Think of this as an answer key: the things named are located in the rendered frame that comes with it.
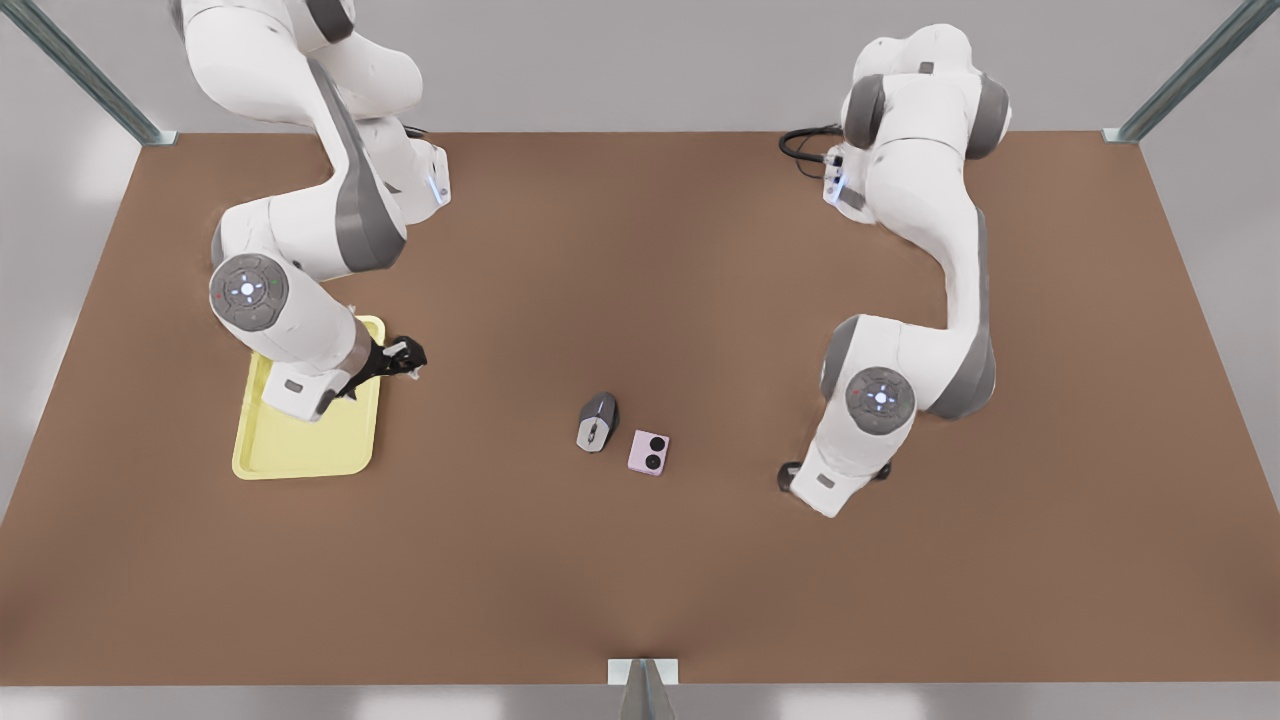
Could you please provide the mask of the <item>yellow plastic tray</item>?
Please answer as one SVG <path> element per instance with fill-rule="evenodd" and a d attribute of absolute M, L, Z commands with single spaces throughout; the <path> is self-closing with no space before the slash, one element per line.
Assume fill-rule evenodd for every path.
<path fill-rule="evenodd" d="M 275 370 L 262 348 L 280 347 L 265 332 L 234 329 L 253 354 L 239 413 L 230 466 L 244 480 L 343 477 L 362 471 L 372 459 L 380 380 L 362 383 L 356 400 L 335 398 L 315 421 L 283 413 L 270 402 L 307 411 L 330 388 L 330 375 Z"/>

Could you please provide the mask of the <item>pink flip phone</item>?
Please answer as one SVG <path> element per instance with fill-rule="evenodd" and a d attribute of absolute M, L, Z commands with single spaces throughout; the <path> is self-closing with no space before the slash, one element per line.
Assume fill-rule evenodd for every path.
<path fill-rule="evenodd" d="M 669 438 L 646 430 L 635 430 L 628 452 L 628 470 L 659 477 L 666 468 Z"/>

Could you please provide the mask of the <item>grey computer mouse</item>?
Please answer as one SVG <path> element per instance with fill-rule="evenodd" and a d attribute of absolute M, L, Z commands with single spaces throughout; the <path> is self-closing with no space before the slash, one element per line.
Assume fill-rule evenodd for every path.
<path fill-rule="evenodd" d="M 600 452 L 612 437 L 618 419 L 616 397 L 609 392 L 594 395 L 580 413 L 576 445 L 589 454 Z"/>

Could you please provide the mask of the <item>silver frame post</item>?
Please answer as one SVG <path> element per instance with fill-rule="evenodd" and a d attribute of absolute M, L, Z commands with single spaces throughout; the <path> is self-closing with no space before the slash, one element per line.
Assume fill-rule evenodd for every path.
<path fill-rule="evenodd" d="M 609 659 L 608 685 L 622 685 L 620 720 L 677 720 L 668 685 L 678 684 L 677 659 Z"/>
<path fill-rule="evenodd" d="M 1242 0 L 1124 123 L 1101 131 L 1103 141 L 1139 143 L 1276 12 L 1280 0 Z"/>
<path fill-rule="evenodd" d="M 125 132 L 145 147 L 172 146 L 175 131 L 157 128 L 72 41 L 35 0 L 0 0 L 3 13 Z"/>

